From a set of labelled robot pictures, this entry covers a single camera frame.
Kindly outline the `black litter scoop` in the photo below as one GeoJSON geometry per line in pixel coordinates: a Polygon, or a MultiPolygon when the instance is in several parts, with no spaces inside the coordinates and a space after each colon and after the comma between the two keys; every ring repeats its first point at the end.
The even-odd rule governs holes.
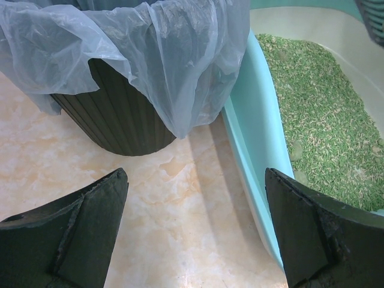
{"type": "Polygon", "coordinates": [[[355,0],[355,4],[370,38],[373,42],[383,48],[384,1],[355,0]]]}

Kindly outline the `black trash bin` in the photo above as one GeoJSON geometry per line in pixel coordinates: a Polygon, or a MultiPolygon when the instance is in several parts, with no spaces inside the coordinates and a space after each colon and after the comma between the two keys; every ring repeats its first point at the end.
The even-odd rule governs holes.
{"type": "Polygon", "coordinates": [[[135,157],[157,152],[176,139],[149,100],[122,74],[101,59],[88,64],[99,90],[52,97],[94,143],[135,157]]]}

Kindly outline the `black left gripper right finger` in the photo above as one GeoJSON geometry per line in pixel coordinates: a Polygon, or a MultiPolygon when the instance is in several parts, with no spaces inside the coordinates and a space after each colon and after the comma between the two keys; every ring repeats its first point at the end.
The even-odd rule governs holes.
{"type": "Polygon", "coordinates": [[[383,214],[354,208],[277,169],[266,194],[289,287],[383,287],[383,214]]]}

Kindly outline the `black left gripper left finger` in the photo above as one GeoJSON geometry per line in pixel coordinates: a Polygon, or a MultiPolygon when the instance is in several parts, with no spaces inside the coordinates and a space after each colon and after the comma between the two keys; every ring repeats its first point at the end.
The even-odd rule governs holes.
{"type": "Polygon", "coordinates": [[[1,287],[103,287],[128,193],[118,168],[1,221],[1,287]]]}

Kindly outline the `teal plastic litter box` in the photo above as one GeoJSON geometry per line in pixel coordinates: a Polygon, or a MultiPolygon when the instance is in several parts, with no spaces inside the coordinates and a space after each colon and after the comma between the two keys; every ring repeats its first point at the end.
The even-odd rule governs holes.
{"type": "Polygon", "coordinates": [[[315,42],[329,50],[383,130],[383,49],[369,36],[354,1],[252,1],[250,33],[223,119],[263,246],[282,265],[265,192],[265,170],[292,168],[277,96],[257,34],[315,42]]]}

